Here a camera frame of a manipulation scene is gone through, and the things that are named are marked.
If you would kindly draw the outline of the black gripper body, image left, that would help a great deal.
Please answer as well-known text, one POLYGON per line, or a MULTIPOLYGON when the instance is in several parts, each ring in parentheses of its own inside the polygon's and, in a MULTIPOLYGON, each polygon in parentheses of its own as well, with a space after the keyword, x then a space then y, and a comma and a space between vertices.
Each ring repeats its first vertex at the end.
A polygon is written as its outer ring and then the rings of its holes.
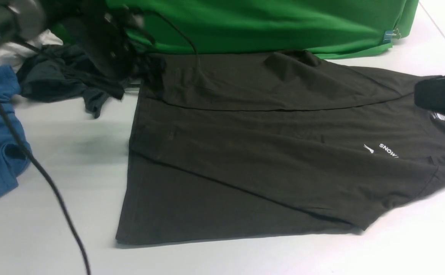
POLYGON ((123 80, 145 70, 145 64, 126 30, 140 33, 151 47, 156 40, 144 28, 144 11, 140 8, 111 8, 87 11, 62 21, 96 68, 111 80, 123 80))

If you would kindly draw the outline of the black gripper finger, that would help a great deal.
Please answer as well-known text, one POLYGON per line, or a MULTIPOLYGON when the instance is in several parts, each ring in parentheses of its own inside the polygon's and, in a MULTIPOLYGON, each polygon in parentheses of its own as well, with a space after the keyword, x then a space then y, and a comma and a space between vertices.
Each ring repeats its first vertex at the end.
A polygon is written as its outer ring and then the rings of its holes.
POLYGON ((163 57, 142 53, 136 59, 136 74, 140 79, 141 87, 151 90, 163 88, 163 73, 166 69, 166 61, 163 57))

